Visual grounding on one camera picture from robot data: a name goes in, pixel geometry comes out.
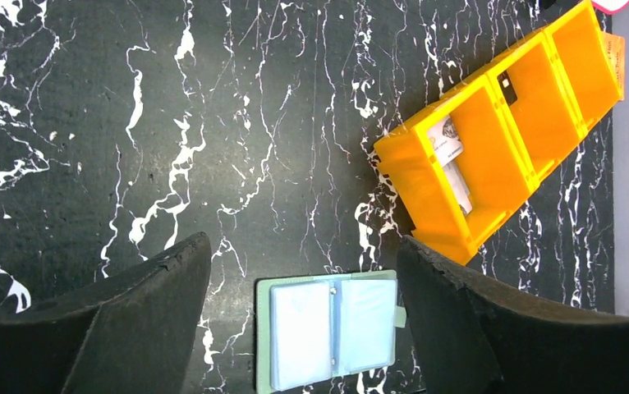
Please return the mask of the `white cards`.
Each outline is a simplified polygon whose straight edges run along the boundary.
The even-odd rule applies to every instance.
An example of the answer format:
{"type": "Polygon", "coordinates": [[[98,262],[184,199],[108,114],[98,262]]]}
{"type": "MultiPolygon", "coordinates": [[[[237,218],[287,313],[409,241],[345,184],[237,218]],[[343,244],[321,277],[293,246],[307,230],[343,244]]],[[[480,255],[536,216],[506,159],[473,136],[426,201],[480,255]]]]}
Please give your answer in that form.
{"type": "Polygon", "coordinates": [[[450,116],[445,116],[427,131],[427,137],[443,173],[448,179],[453,195],[464,216],[473,209],[470,191],[455,159],[464,151],[457,129],[450,116]]]}

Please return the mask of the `orange divided bin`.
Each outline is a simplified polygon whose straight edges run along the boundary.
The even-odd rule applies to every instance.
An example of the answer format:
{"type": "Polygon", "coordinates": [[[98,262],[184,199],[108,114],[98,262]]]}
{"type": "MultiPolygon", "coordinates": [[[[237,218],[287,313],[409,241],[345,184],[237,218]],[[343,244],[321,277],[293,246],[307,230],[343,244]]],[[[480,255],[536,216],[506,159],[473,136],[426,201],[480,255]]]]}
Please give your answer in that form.
{"type": "Polygon", "coordinates": [[[513,44],[375,143],[414,224],[413,236],[466,264],[619,101],[590,1],[513,44]],[[508,106],[497,76],[508,71],[508,106]],[[427,137],[450,116],[473,209],[464,216],[427,137]]]}

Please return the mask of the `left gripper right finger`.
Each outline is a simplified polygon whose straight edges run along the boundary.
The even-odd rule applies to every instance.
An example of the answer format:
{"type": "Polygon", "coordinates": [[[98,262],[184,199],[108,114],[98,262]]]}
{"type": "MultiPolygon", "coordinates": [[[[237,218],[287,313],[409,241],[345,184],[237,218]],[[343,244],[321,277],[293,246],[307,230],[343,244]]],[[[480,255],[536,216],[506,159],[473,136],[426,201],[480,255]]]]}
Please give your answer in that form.
{"type": "Polygon", "coordinates": [[[517,290],[411,236],[397,278],[430,393],[629,393],[629,318],[517,290]]]}

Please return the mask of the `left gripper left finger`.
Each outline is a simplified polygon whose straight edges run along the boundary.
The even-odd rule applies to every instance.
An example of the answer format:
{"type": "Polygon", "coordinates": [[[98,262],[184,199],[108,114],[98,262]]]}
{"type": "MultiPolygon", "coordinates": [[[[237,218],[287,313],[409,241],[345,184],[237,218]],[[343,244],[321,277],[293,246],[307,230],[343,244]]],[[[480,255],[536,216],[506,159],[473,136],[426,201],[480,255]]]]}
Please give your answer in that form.
{"type": "Polygon", "coordinates": [[[0,393],[178,393],[211,256],[197,232],[115,276],[0,313],[0,393]]]}

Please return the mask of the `green card holder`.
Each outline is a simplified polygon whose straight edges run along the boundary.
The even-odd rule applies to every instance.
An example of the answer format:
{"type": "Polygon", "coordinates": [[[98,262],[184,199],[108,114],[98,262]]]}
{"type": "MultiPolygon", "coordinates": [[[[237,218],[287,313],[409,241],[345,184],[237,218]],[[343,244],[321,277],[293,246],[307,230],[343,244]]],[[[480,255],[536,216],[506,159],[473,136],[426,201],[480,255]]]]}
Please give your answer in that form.
{"type": "Polygon", "coordinates": [[[255,288],[258,393],[394,364],[406,325],[393,270],[260,279],[255,288]]]}

